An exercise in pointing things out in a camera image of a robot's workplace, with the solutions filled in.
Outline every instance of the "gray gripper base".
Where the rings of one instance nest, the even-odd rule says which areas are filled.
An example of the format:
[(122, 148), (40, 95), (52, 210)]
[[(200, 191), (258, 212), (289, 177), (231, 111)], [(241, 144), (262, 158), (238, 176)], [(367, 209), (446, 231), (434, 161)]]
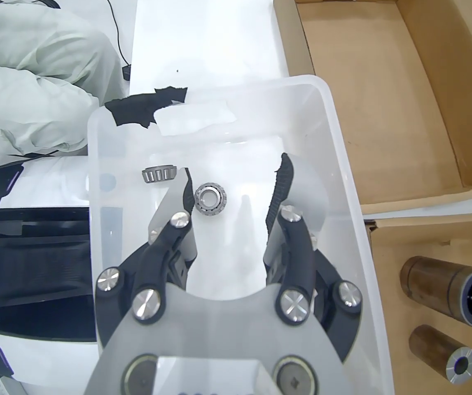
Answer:
[(311, 315), (298, 327), (274, 310), (278, 284), (231, 301), (205, 300), (166, 285), (166, 311), (153, 325), (128, 312), (108, 342), (85, 395), (117, 395), (125, 367), (140, 354), (212, 359), (257, 359), (272, 375), (285, 356), (298, 356), (315, 371), (320, 393), (351, 395), (345, 370), (330, 340)]

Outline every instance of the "white table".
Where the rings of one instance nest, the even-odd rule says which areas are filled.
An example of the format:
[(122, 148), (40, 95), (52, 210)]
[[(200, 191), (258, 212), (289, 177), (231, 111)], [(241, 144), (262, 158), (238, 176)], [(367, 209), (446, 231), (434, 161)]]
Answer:
[(287, 75), (272, 0), (138, 0), (131, 95)]

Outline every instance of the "brown cylinder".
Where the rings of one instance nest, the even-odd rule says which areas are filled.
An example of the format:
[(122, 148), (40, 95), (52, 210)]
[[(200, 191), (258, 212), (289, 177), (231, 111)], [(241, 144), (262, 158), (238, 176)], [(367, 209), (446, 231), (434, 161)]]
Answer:
[(472, 325), (472, 267), (414, 256), (402, 266), (400, 284), (417, 303)]
[(410, 351), (452, 384), (472, 376), (472, 349), (423, 324), (410, 335)]

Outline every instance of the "person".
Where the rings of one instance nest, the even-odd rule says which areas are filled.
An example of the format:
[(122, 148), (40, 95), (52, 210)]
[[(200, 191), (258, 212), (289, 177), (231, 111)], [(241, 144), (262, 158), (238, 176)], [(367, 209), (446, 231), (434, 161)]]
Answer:
[(62, 9), (0, 3), (0, 154), (78, 150), (91, 113), (123, 97), (103, 32)]

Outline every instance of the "cardboard box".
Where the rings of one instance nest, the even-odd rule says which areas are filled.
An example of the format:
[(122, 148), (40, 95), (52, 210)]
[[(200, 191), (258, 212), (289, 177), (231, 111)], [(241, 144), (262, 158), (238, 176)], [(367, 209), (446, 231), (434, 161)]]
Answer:
[(329, 84), (362, 211), (471, 199), (472, 0), (296, 2), (289, 74)]
[(472, 348), (472, 327), (410, 300), (399, 273), (412, 256), (421, 255), (472, 266), (472, 214), (388, 218), (370, 228), (372, 254), (383, 303), (397, 395), (472, 395), (472, 378), (453, 386), (409, 350), (415, 327), (429, 324)]
[[(472, 0), (274, 0), (290, 75), (332, 91), (364, 214), (472, 199)], [(472, 394), (408, 348), (430, 324), (472, 348), (472, 327), (407, 299), (399, 271), (425, 255), (472, 265), (472, 216), (377, 220), (370, 231), (394, 386)]]

